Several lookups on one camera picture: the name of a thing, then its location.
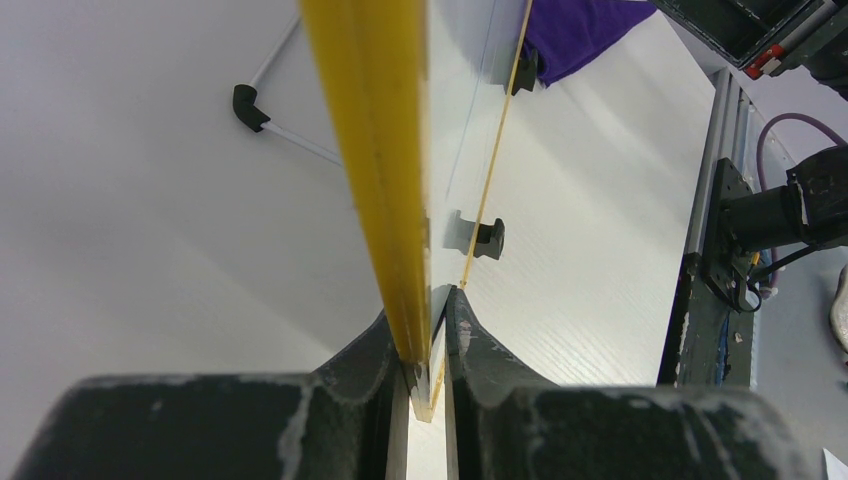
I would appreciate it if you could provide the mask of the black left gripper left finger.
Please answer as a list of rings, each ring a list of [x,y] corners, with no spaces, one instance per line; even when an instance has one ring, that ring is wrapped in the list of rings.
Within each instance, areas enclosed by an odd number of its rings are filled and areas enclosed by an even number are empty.
[[[405,388],[379,316],[309,373],[100,376],[54,404],[16,479],[401,479]]]

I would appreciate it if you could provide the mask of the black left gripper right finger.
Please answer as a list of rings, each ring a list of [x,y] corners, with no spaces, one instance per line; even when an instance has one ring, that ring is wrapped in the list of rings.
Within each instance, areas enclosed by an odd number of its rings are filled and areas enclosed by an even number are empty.
[[[443,310],[452,479],[808,479],[758,395],[725,387],[564,387],[522,362],[452,287]]]

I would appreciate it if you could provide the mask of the yellow framed whiteboard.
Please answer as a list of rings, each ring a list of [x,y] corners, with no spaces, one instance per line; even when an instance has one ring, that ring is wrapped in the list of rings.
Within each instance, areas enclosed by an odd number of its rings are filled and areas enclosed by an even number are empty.
[[[430,422],[446,376],[443,311],[477,255],[498,258],[503,225],[482,223],[529,21],[527,1],[301,1],[235,116],[344,168],[403,365]],[[308,40],[335,130],[330,150],[275,123],[258,85],[296,34]]]

